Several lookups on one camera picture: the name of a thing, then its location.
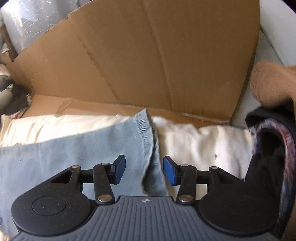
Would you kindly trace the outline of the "light blue denim pants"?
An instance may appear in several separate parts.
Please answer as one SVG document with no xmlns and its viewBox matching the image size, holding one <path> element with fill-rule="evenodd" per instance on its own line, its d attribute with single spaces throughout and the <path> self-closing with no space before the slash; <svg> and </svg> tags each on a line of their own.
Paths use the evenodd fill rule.
<svg viewBox="0 0 296 241">
<path fill-rule="evenodd" d="M 157 130 L 147 110 L 100 130 L 1 148 L 1 231 L 17 235 L 11 205 L 26 191 L 72 165 L 91 169 L 119 155 L 125 156 L 126 168 L 115 196 L 168 195 Z"/>
</svg>

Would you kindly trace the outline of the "cream cartoon bear bedsheet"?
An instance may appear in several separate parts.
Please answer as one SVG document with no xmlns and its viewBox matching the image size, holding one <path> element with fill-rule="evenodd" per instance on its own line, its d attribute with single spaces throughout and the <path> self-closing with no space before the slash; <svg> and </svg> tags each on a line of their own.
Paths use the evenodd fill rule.
<svg viewBox="0 0 296 241">
<path fill-rule="evenodd" d="M 54 138 L 91 132 L 121 123 L 122 115 L 40 115 L 12 119 L 1 117 L 1 147 L 40 143 Z M 196 128 L 160 116 L 152 122 L 159 139 L 159 154 L 177 164 L 190 164 L 198 170 L 217 166 L 243 179 L 254 147 L 253 132 L 232 126 Z"/>
</svg>

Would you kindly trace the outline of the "folded brown garment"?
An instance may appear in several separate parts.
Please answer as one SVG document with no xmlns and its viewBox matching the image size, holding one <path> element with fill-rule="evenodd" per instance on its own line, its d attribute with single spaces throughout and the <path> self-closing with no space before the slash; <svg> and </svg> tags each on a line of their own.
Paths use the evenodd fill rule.
<svg viewBox="0 0 296 241">
<path fill-rule="evenodd" d="M 295 66 L 257 63 L 251 73 L 250 89 L 254 98 L 267 108 L 288 100 L 295 102 Z"/>
</svg>

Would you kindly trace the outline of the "grey neck pillow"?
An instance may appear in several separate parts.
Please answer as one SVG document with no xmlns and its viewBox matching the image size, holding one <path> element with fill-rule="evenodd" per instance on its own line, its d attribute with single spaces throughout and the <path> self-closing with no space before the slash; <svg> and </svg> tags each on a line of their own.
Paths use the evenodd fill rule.
<svg viewBox="0 0 296 241">
<path fill-rule="evenodd" d="M 14 82 L 7 75 L 1 75 L 1 111 L 3 111 L 13 99 Z"/>
</svg>

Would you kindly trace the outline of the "black garment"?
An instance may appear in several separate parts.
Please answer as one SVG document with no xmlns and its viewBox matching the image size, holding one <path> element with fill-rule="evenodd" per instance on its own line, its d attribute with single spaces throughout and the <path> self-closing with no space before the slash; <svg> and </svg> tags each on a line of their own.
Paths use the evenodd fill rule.
<svg viewBox="0 0 296 241">
<path fill-rule="evenodd" d="M 28 106 L 27 93 L 22 88 L 12 90 L 13 98 L 4 110 L 5 115 L 12 115 Z"/>
</svg>

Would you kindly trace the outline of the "brown cardboard sheet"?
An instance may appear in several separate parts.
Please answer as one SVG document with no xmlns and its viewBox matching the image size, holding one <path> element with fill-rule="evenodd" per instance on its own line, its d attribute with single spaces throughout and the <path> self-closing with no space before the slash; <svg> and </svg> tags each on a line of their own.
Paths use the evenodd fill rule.
<svg viewBox="0 0 296 241">
<path fill-rule="evenodd" d="M 8 65 L 34 93 L 230 120 L 259 1 L 91 1 Z"/>
</svg>

